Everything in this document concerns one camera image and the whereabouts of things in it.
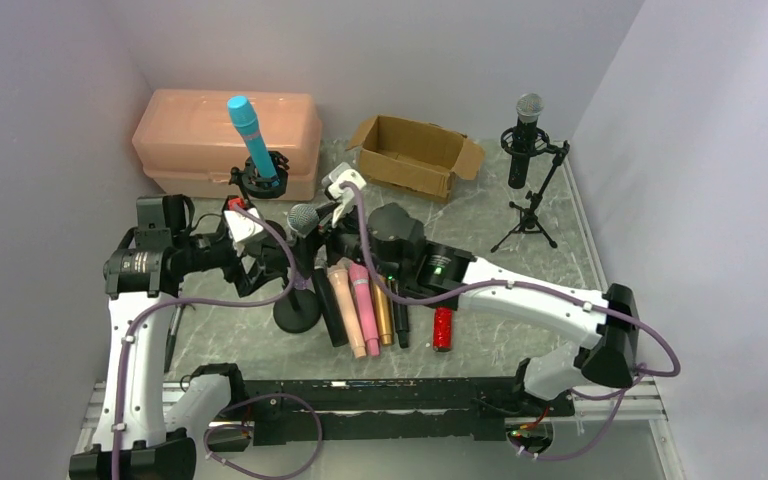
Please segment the black microphone grey grille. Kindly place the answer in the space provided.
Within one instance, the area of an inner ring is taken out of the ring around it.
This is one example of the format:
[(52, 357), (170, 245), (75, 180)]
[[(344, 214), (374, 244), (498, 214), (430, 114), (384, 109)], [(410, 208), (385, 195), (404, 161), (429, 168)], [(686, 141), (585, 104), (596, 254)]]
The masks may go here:
[(348, 337), (343, 324), (342, 314), (326, 270), (323, 267), (315, 267), (311, 279), (332, 346), (340, 347), (347, 345)]

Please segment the pink toy microphone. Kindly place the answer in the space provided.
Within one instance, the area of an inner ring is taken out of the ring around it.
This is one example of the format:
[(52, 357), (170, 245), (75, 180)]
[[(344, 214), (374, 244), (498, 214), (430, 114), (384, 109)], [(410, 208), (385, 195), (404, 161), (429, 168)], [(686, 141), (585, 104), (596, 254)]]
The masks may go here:
[(369, 356), (377, 357), (380, 355), (379, 334), (372, 303), (368, 270), (357, 263), (351, 263), (348, 273), (352, 282), (352, 290), (366, 352)]

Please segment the gold microphone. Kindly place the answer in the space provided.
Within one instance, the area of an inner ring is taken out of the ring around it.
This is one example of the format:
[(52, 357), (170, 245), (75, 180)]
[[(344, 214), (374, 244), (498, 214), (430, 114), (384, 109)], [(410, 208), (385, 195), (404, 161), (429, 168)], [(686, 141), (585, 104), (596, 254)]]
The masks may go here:
[(370, 281), (370, 288), (380, 344), (382, 346), (390, 346), (394, 343), (394, 326), (390, 299), (374, 280)]

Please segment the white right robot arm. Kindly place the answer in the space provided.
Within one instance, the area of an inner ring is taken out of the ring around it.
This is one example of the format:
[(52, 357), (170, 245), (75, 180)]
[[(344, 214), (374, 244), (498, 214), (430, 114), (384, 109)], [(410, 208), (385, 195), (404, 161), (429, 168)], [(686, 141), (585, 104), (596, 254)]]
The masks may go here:
[(385, 292), (391, 300), (510, 317), (561, 337), (561, 346), (520, 363), (515, 392), (549, 401), (578, 386), (634, 384), (639, 322), (629, 288), (581, 290), (506, 270), (427, 239), (423, 224), (396, 203), (365, 214), (331, 201), (316, 211), (329, 258), (392, 275), (396, 286)]

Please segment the blue toy microphone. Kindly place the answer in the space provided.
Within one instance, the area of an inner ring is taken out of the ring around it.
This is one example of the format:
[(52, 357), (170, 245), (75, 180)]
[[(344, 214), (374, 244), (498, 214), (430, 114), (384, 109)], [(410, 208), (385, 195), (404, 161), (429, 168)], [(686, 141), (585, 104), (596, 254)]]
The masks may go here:
[(258, 115), (250, 99), (243, 95), (227, 101), (231, 124), (243, 139), (258, 176), (269, 186), (276, 185), (277, 171), (260, 131)]

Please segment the purple glitter microphone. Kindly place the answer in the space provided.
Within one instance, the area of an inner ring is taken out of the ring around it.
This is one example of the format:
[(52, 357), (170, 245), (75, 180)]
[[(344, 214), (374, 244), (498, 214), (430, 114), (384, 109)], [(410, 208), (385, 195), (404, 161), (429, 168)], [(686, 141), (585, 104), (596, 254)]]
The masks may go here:
[(296, 265), (296, 276), (293, 280), (296, 290), (306, 289), (307, 280), (313, 273), (315, 256), (319, 249), (319, 222), (320, 216), (310, 204), (294, 205), (287, 214), (289, 245)]

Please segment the brown cardboard box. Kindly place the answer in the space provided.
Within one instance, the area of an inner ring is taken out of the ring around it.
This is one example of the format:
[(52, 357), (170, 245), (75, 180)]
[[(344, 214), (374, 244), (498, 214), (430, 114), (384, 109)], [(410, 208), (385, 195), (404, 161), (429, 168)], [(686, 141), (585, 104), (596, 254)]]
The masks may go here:
[(357, 170), (386, 188), (446, 204), (458, 179), (475, 179), (485, 150), (467, 135), (436, 124), (376, 115), (364, 120), (348, 141)]

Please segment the clip mount desk stand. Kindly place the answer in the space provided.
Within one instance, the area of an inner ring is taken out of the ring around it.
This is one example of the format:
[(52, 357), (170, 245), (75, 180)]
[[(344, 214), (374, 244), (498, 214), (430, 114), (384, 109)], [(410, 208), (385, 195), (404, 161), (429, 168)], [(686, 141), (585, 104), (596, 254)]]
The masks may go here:
[(312, 329), (319, 321), (321, 311), (315, 293), (309, 289), (310, 272), (304, 266), (290, 268), (289, 260), (283, 253), (272, 261), (272, 269), (281, 279), (281, 286), (287, 293), (273, 306), (275, 324), (284, 332), (300, 334)]

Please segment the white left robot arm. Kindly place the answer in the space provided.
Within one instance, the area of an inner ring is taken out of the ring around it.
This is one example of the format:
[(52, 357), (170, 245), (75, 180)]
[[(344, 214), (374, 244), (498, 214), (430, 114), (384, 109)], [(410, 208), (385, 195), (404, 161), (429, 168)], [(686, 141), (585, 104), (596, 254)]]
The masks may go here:
[(191, 273), (221, 269), (251, 287), (242, 257), (259, 242), (292, 258), (283, 228), (244, 198), (227, 199), (212, 234), (195, 233), (193, 203), (184, 195), (141, 197), (136, 212), (136, 226), (104, 266), (111, 333), (105, 396), (89, 449), (70, 459), (71, 479), (194, 478), (209, 424), (244, 401), (246, 390), (236, 365), (206, 365), (164, 407), (167, 337), (186, 303), (181, 284)]

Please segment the red glitter microphone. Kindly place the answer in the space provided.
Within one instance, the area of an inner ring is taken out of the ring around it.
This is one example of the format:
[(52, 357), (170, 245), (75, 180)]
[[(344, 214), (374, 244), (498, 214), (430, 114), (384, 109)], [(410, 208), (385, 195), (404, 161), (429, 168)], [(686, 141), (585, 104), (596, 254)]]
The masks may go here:
[(432, 348), (435, 352), (449, 352), (452, 349), (452, 320), (451, 309), (446, 307), (435, 309), (432, 332)]

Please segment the beige toy microphone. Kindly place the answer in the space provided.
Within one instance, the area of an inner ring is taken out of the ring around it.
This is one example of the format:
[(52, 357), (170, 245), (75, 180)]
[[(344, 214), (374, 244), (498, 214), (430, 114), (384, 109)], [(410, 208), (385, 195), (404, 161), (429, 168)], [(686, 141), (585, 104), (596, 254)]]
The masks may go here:
[(348, 270), (337, 264), (328, 268), (327, 275), (334, 290), (352, 354), (355, 358), (366, 357), (366, 343), (349, 285)]

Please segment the shock mount desk stand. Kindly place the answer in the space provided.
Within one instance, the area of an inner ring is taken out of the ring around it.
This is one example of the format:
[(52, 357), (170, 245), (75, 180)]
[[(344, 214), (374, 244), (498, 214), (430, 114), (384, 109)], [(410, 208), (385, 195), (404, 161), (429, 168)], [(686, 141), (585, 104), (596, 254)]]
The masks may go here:
[(242, 206), (246, 209), (255, 207), (254, 199), (273, 200), (283, 196), (286, 192), (289, 179), (289, 160), (276, 150), (269, 151), (269, 157), (276, 174), (271, 177), (263, 176), (252, 157), (249, 157), (242, 169), (232, 167), (230, 170), (229, 185), (234, 185), (240, 190)]

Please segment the slim black microphone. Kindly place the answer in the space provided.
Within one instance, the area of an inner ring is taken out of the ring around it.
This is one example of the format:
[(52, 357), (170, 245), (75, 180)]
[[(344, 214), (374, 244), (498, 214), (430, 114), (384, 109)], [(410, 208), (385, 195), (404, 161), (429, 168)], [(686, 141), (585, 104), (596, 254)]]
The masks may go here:
[(399, 347), (402, 349), (407, 349), (410, 344), (410, 320), (408, 306), (394, 300), (391, 300), (390, 303)]

